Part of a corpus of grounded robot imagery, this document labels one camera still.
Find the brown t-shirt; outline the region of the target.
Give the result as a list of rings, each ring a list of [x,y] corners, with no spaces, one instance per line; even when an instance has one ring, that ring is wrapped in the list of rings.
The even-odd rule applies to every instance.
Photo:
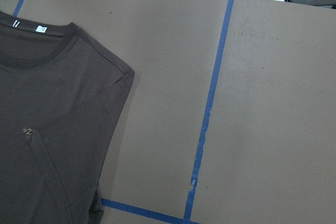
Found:
[[[1,223],[100,223],[134,70],[74,23],[1,13]]]

